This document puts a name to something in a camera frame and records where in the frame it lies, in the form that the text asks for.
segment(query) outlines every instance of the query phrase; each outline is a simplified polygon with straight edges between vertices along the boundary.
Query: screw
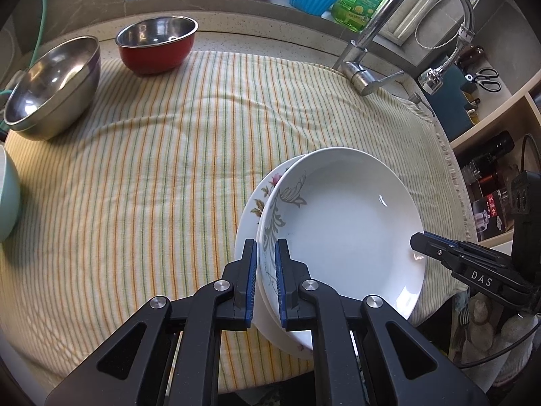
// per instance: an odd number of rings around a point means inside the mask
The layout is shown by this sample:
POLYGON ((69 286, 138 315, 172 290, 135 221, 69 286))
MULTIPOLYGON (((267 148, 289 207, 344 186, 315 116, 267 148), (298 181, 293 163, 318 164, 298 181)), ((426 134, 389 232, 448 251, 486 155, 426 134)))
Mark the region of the screw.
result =
POLYGON ((383 305, 383 299, 379 296, 372 295, 366 298, 366 303, 373 309, 378 309, 383 305))
POLYGON ((167 299, 163 296, 156 296, 150 300, 150 306, 154 309, 160 309, 166 306, 167 299))
POLYGON ((226 281, 225 279, 220 279, 219 281, 216 281, 214 283, 214 289, 218 290, 219 292, 223 292, 229 289, 229 285, 229 281, 226 281))
POLYGON ((308 291, 317 290, 319 283, 313 279, 307 279, 302 283, 302 288, 308 291))

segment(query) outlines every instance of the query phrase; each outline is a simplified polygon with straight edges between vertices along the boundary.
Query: chrome faucet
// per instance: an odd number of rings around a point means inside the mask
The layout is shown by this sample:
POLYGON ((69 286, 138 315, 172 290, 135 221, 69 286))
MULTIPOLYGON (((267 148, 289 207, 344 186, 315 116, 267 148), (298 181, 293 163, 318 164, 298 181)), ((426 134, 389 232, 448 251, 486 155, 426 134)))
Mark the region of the chrome faucet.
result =
MULTIPOLYGON (((404 0, 387 0, 387 2, 378 10, 368 24, 361 31, 356 40, 351 40, 351 43, 344 49, 340 58, 336 61, 333 68, 341 71, 353 84, 355 89, 366 96, 373 93, 378 87, 395 80, 397 77, 404 74, 399 71, 395 74, 387 76, 382 80, 378 80, 370 73, 370 70, 365 69, 361 64, 368 50, 366 47, 370 41, 376 36, 381 28, 387 23, 392 14, 398 9, 404 0)), ((433 94, 442 85, 442 76, 447 69, 453 64, 462 48, 469 44, 473 37, 473 7, 470 0, 460 0, 464 9, 464 22, 458 30, 458 41, 454 52, 449 59, 436 69, 427 69, 417 79, 421 87, 428 93, 433 94)))

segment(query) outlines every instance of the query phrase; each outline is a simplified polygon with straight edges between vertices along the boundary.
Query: red bowl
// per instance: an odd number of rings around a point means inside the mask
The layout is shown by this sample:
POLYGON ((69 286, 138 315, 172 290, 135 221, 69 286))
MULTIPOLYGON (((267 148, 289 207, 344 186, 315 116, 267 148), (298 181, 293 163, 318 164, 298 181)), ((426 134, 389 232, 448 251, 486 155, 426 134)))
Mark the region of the red bowl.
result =
POLYGON ((115 42, 125 66, 137 74, 172 70, 194 45, 197 21, 188 17, 150 18, 120 31, 115 42))

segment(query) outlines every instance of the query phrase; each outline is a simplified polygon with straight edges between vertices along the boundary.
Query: mint green bowl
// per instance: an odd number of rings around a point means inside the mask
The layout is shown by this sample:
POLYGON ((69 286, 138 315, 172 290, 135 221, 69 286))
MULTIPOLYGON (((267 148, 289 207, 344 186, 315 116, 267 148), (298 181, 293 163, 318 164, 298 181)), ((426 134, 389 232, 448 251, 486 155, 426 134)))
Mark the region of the mint green bowl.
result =
POLYGON ((21 187, 13 160, 0 145, 0 242, 4 242, 19 217, 21 187))

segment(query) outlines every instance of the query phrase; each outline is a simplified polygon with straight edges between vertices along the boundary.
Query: striped towel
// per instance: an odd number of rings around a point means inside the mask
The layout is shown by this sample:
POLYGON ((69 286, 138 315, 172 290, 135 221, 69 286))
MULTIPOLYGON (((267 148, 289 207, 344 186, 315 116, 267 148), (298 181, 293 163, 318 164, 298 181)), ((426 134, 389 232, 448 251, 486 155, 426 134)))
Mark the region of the striped towel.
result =
MULTIPOLYGON (((361 98, 334 70, 254 55, 193 52, 145 78, 104 61, 93 107, 67 132, 7 139, 22 214, 0 253, 0 328, 52 389, 154 295, 182 298, 218 279, 259 181, 327 146, 389 166, 426 230, 475 233, 445 135, 410 102, 381 89, 361 98)), ((410 320, 464 289, 429 260, 410 320)), ((224 333, 220 362, 220 391, 312 368, 255 328, 224 333)))

